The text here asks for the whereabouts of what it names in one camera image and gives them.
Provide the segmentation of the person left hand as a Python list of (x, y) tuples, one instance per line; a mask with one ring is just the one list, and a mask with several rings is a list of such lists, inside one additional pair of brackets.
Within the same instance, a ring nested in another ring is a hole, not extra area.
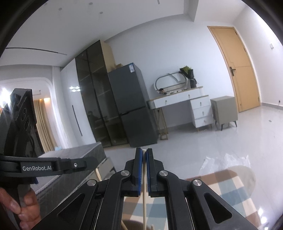
[(6, 210), (18, 215), (21, 229), (28, 230), (41, 221), (40, 206), (32, 188), (25, 194), (24, 203), (25, 207), (21, 208), (6, 190), (1, 188), (1, 204)]

